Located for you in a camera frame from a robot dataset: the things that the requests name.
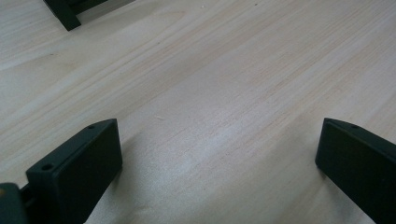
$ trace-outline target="small hole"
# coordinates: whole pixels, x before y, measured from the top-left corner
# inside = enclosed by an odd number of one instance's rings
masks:
[[[49,163],[49,164],[46,164],[43,167],[41,167],[41,170],[48,171],[48,170],[52,169],[52,167],[53,167],[53,165]]]

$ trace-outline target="black object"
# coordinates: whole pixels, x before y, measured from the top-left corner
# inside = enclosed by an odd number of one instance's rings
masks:
[[[396,223],[396,146],[354,124],[325,119],[316,164],[376,223]]]
[[[107,0],[44,0],[67,31],[81,25],[76,15]]]
[[[115,119],[94,123],[26,171],[29,184],[0,184],[0,224],[84,223],[120,171]]]

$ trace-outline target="wooden table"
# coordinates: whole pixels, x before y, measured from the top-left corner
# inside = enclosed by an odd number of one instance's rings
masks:
[[[117,118],[88,223],[373,223],[314,164],[324,118],[396,141],[393,0],[109,0],[66,32],[0,2],[0,182]]]

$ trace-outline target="black bracket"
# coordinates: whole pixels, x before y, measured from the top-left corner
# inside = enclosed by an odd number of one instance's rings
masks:
[[[376,223],[396,223],[396,146],[363,128],[323,121],[316,164]]]
[[[81,25],[76,15],[107,0],[44,0],[67,31]]]
[[[84,223],[121,166],[117,121],[94,123],[29,168],[21,190],[0,184],[0,223]]]

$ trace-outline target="dark plastic corner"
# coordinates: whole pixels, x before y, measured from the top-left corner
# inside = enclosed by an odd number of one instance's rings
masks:
[[[396,146],[363,128],[325,119],[316,164],[376,223],[396,223]]]

